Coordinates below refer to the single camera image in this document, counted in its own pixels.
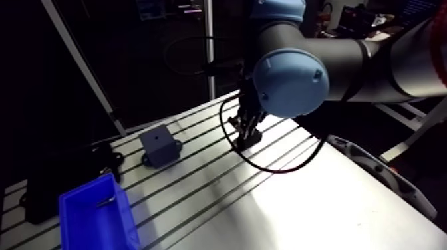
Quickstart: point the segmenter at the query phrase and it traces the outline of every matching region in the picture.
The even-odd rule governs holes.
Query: white metal bar
[[[106,110],[107,114],[109,115],[110,119],[113,121],[116,129],[119,131],[121,136],[127,135],[126,130],[122,126],[121,122],[118,119],[115,119],[112,117],[113,109],[110,103],[107,101],[106,96],[101,90],[101,87],[99,86],[98,82],[96,81],[95,77],[93,76],[93,73],[89,69],[86,61],[80,54],[80,51],[78,50],[78,47],[76,46],[75,42],[73,41],[73,38],[70,36],[69,31],[67,30],[67,27],[65,26],[64,22],[61,19],[61,16],[59,15],[58,11],[55,8],[55,5],[53,4],[52,0],[41,0],[43,7],[45,10],[47,10],[47,13],[53,22],[53,25],[56,27],[57,32],[61,36],[62,40],[64,41],[65,46],[67,46],[67,49],[69,50],[71,56],[73,57],[74,61],[78,65],[80,71],[84,75],[85,79],[87,80],[90,87],[93,89],[93,92],[96,94],[96,97],[99,99],[100,103],[102,104],[102,107]]]
[[[23,180],[21,182],[17,182],[14,185],[11,185],[7,188],[5,188],[5,195],[8,195],[10,193],[13,193],[15,190],[21,189],[22,187],[25,187],[27,185],[27,181]]]
[[[421,127],[421,124],[415,120],[409,120],[403,115],[399,114],[398,112],[394,111],[388,106],[385,106],[383,104],[377,104],[376,107],[383,112],[387,113],[389,116],[393,117],[394,119],[398,120],[405,126],[411,128],[412,130],[416,131]]]
[[[442,99],[442,101],[430,111],[424,119],[422,119],[422,126],[408,138],[405,143],[407,145],[412,145],[417,141],[428,129],[433,127],[435,124],[441,122],[447,117],[447,97]]]
[[[205,36],[213,37],[213,3],[212,0],[204,1],[205,9]],[[206,39],[206,60],[208,63],[214,61],[214,40]],[[216,98],[216,82],[214,76],[208,77],[208,90],[210,100]]]
[[[380,155],[380,159],[385,162],[390,162],[395,159],[397,156],[401,155],[401,153],[405,152],[408,149],[408,145],[405,142],[401,142],[396,146],[390,148],[388,151]]]
[[[411,106],[409,103],[405,102],[405,103],[401,103],[399,104],[399,106],[405,108],[406,110],[410,111],[411,113],[423,118],[426,116],[426,114],[422,111],[420,111],[419,109]]]

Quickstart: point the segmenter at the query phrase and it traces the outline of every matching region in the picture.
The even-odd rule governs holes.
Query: blue plastic bin
[[[126,192],[113,174],[62,194],[59,219],[64,250],[139,249]]]

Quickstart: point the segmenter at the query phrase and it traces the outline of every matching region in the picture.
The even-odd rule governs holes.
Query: black wall
[[[177,13],[165,0],[165,17],[141,21],[135,0],[53,0],[96,79],[126,128],[181,113],[208,101],[204,76],[174,74],[164,48],[203,36],[201,16]],[[182,41],[167,52],[176,70],[194,72],[206,61],[202,39]]]
[[[33,162],[118,132],[38,0],[4,0],[1,18],[1,164],[4,186]]]

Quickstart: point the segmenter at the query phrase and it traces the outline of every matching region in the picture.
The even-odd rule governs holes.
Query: aluminum table surface
[[[219,125],[226,97],[162,121],[184,143],[180,159],[163,168],[141,165],[139,132],[112,143],[126,156],[121,186],[142,249],[447,249],[442,230],[328,144],[292,174],[243,162]],[[224,119],[237,109],[231,101]],[[271,169],[296,166],[317,143],[292,120],[268,116],[258,128],[262,141],[244,154]],[[5,190],[0,250],[60,249],[57,217],[24,222],[26,184]]]

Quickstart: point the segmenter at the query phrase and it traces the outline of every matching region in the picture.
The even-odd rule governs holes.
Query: wire
[[[180,72],[180,71],[172,68],[171,65],[168,62],[168,52],[172,48],[172,46],[174,46],[174,45],[176,45],[178,43],[187,41],[187,40],[192,40],[192,39],[232,41],[232,39],[225,38],[225,37],[193,36],[193,37],[183,37],[181,39],[176,39],[176,40],[172,41],[171,43],[168,43],[168,45],[166,45],[166,47],[164,47],[164,50],[163,50],[163,63],[173,73],[181,75],[181,76],[197,76],[199,74],[203,74],[204,73],[202,70],[196,71],[196,72]]]
[[[313,160],[313,158],[320,152],[320,149],[323,147],[323,144],[327,141],[327,138],[329,137],[329,133],[325,134],[321,139],[320,142],[318,143],[317,147],[313,150],[312,154],[301,164],[299,164],[298,166],[294,167],[294,168],[289,168],[286,170],[271,170],[269,168],[264,168],[261,167],[255,163],[253,163],[250,159],[248,159],[247,157],[245,157],[235,146],[234,143],[231,141],[231,139],[229,138],[229,135],[227,133],[227,130],[225,129],[224,126],[224,120],[222,119],[222,111],[224,109],[225,104],[227,104],[229,101],[234,100],[238,97],[240,97],[241,94],[236,94],[230,98],[225,99],[222,104],[220,105],[219,108],[219,121],[220,121],[220,126],[222,127],[223,130],[223,134],[225,135],[225,138],[227,139],[227,141],[230,143],[231,147],[233,148],[233,151],[236,152],[236,154],[238,154],[244,161],[246,161],[248,164],[252,165],[253,167],[264,171],[264,172],[269,172],[272,174],[286,174],[286,173],[290,173],[290,172],[294,172],[296,170],[299,170],[300,168],[306,166],[309,162],[311,162],[311,160]]]

